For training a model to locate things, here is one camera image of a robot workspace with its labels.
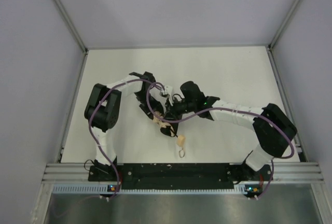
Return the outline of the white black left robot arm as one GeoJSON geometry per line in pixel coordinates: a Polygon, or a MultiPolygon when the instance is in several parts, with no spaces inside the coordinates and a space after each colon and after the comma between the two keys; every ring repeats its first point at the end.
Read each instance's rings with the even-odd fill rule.
{"type": "Polygon", "coordinates": [[[116,165],[117,156],[113,143],[107,139],[107,134],[117,123],[122,98],[134,94],[140,109],[151,120],[154,119],[154,115],[147,106],[147,99],[155,113],[164,113],[162,104],[151,95],[146,95],[148,87],[155,81],[150,72],[132,72],[117,82],[94,85],[84,117],[88,120],[89,131],[96,142],[96,158],[93,163],[101,172],[116,174],[112,166],[116,165]]]}

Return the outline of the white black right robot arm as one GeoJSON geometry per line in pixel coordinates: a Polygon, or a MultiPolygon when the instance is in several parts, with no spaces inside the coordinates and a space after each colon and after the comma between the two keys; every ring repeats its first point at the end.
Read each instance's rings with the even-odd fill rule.
{"type": "Polygon", "coordinates": [[[275,104],[266,107],[247,107],[228,103],[216,96],[206,96],[193,81],[181,85],[182,96],[177,99],[173,90],[166,86],[160,95],[166,99],[165,120],[169,121],[169,134],[177,131],[184,114],[197,115],[212,121],[224,121],[255,132],[258,145],[242,163],[250,172],[257,172],[274,158],[282,158],[287,148],[295,153],[291,141],[297,128],[275,104]]]}

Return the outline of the beige and black folding umbrella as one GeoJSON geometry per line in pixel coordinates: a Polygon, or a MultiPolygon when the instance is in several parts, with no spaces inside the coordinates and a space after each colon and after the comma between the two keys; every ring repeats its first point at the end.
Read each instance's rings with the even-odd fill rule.
{"type": "Polygon", "coordinates": [[[176,137],[176,144],[179,147],[178,156],[182,159],[185,157],[185,141],[186,137],[184,135],[177,135],[178,124],[162,122],[155,116],[153,117],[153,123],[156,123],[160,127],[160,132],[169,137],[176,137]]]}

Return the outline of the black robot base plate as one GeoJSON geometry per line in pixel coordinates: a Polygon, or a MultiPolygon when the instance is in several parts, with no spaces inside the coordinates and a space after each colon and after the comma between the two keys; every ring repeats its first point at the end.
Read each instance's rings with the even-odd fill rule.
{"type": "Polygon", "coordinates": [[[270,165],[255,172],[244,163],[124,163],[116,174],[90,166],[88,181],[120,182],[123,190],[214,190],[232,189],[245,181],[268,181],[270,165]]]}

